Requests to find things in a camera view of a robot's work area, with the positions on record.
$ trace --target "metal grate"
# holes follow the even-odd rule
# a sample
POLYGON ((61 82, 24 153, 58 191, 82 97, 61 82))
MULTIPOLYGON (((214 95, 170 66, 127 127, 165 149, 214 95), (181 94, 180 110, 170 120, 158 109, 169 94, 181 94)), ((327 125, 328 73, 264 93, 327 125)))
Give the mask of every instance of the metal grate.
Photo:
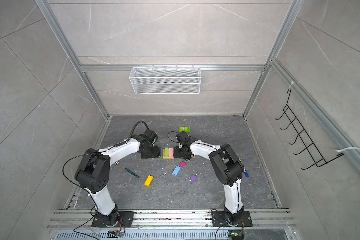
POLYGON ((129 75, 136 94, 200 93, 197 67, 134 67, 129 75))
MULTIPOLYGON (((97 237, 101 240, 116 239, 108 234, 108 230, 101 230, 98 235, 95 235, 89 230, 79 230, 79 232, 86 233, 97 237)), ((123 237, 117 237, 124 240, 168 240, 168 239, 193 239, 193 240, 212 240, 215 239, 216 230, 127 230, 123 237)), ((93 239, 89 236, 75 233, 72 230, 59 230, 55 240, 87 240, 93 239)), ((220 229, 216 234, 216 239, 227 240, 228 230, 220 229)))

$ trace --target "vent grille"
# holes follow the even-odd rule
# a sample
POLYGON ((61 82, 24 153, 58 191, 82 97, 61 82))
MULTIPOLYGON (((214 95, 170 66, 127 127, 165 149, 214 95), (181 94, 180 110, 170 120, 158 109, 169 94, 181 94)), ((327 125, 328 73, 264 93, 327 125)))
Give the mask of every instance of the vent grille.
MULTIPOLYGON (((123 237, 111 237, 108 230, 101 230, 99 235, 89 230, 79 230, 79 232, 89 234, 101 240, 120 238, 123 240, 168 240, 168 239, 215 239, 216 230, 127 230, 123 237)), ((94 239, 84 234, 75 233, 72 230, 59 230, 55 240, 86 240, 94 239)), ((216 239, 227 240, 228 230, 220 229, 216 234, 216 239)))

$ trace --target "blue marker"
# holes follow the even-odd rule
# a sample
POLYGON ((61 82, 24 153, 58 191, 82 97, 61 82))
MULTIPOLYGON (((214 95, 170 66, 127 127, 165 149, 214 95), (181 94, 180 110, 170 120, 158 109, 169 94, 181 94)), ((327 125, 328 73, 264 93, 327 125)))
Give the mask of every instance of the blue marker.
POLYGON ((248 173, 247 173, 247 170, 244 168, 244 174, 245 174, 245 176, 246 177, 250 177, 249 175, 248 175, 248 173))

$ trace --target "green block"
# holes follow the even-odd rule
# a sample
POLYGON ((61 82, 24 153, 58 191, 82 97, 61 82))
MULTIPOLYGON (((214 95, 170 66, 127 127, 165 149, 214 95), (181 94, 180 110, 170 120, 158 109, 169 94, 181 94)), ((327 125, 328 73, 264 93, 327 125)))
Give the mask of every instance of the green block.
POLYGON ((179 132, 191 132, 191 127, 179 127, 179 132))
POLYGON ((169 148, 164 148, 164 157, 169 157, 169 148))

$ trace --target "blue block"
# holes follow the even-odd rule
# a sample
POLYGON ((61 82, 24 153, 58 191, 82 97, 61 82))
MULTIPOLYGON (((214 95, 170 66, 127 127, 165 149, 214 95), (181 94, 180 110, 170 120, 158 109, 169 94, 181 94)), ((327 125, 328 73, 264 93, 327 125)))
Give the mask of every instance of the blue block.
POLYGON ((176 166, 176 168, 175 168, 175 170, 173 171, 172 175, 173 175, 173 176, 177 176, 177 174, 179 173, 180 169, 181 169, 181 167, 176 166))

